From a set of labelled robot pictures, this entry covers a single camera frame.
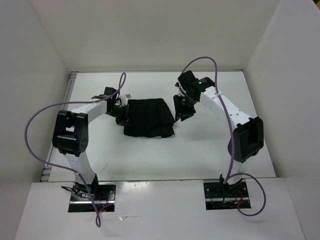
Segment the black skirt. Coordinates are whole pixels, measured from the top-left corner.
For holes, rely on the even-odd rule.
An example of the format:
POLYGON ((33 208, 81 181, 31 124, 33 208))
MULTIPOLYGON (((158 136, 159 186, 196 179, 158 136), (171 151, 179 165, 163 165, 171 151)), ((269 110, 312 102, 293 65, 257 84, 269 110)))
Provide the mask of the black skirt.
POLYGON ((168 138, 173 136, 175 119, 162 98, 130 99, 128 123, 123 134, 129 137, 168 138))

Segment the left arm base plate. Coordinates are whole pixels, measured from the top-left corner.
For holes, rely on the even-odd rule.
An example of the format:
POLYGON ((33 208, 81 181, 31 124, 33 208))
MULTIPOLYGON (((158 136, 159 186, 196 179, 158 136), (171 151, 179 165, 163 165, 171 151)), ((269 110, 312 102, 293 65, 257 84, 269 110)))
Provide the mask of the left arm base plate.
MULTIPOLYGON (((88 213, 94 212, 94 207, 85 188, 80 188, 76 184, 72 187, 62 186, 63 189, 70 192, 69 213, 88 213)), ((91 194, 97 210, 100 212, 114 212, 116 200, 116 183, 99 182, 97 193, 91 194)))

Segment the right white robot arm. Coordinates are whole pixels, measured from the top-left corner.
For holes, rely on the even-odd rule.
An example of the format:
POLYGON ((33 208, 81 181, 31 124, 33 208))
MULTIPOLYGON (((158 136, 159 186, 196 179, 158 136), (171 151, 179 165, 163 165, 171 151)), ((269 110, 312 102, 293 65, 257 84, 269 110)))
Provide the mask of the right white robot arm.
POLYGON ((256 156, 264 147, 264 123, 256 116, 251 117, 235 106, 216 87, 209 77, 198 79, 191 70, 182 73, 176 84, 178 94, 173 96, 175 120, 185 121, 196 113, 195 104, 201 103, 221 121, 227 123, 230 140, 227 145, 231 161, 221 174, 220 193, 229 197, 237 190, 245 162, 256 156))

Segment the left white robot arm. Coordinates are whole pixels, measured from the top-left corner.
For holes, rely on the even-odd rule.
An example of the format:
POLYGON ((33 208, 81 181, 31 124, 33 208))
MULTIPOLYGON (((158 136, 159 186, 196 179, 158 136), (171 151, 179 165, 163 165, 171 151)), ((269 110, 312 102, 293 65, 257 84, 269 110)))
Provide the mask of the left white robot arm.
POLYGON ((95 95, 89 102, 73 110, 60 110, 57 114, 52 145, 58 149, 75 170, 76 193, 81 192, 88 200, 99 196, 97 174, 91 168, 86 149, 89 145, 89 124, 102 115, 115 118, 117 125, 128 123, 130 94, 120 94, 112 87, 95 95))

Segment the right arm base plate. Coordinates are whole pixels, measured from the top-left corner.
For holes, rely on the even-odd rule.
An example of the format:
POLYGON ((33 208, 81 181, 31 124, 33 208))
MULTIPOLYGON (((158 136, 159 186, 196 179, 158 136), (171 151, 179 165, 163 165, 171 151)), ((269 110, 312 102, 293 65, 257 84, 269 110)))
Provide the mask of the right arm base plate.
POLYGON ((223 191, 218 180, 204 181, 203 189, 207 211, 237 209, 238 204, 240 204, 240 209, 251 208, 245 181, 242 181, 235 189, 230 190, 228 193, 223 191))

